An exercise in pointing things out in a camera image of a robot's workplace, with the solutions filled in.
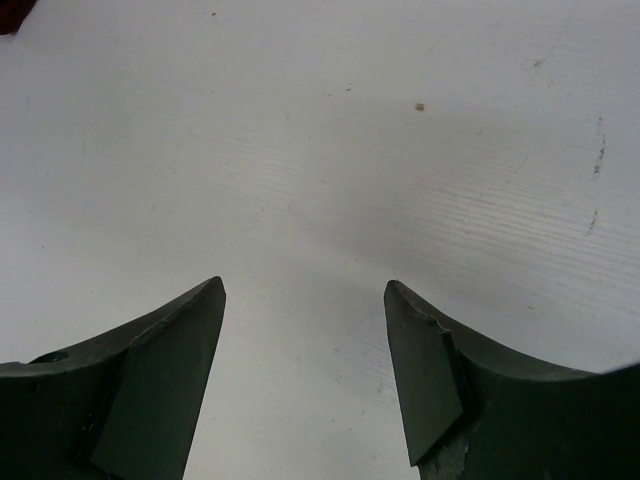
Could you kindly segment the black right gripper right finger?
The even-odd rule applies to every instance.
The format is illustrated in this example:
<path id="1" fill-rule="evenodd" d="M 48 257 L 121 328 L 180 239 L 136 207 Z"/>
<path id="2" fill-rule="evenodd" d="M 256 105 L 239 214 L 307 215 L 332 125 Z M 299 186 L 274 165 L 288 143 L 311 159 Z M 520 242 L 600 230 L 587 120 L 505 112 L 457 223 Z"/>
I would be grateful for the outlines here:
<path id="1" fill-rule="evenodd" d="M 384 292 L 410 464 L 424 479 L 635 479 L 639 368 L 592 373 L 513 350 L 403 283 Z"/>

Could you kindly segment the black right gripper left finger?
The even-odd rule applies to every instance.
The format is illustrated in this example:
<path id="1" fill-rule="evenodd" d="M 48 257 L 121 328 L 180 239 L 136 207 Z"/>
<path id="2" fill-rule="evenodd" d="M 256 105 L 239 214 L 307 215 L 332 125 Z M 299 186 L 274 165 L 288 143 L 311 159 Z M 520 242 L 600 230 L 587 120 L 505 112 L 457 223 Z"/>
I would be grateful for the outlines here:
<path id="1" fill-rule="evenodd" d="M 223 323 L 208 279 L 160 308 L 1 367 L 5 479 L 180 479 Z"/>

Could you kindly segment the dark red t-shirt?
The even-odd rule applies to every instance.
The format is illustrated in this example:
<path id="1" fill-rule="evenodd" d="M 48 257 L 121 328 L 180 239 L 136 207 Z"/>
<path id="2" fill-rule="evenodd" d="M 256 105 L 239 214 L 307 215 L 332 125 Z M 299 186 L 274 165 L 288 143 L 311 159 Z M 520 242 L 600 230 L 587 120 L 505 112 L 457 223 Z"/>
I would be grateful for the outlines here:
<path id="1" fill-rule="evenodd" d="M 0 0 L 0 35 L 14 35 L 37 0 Z"/>

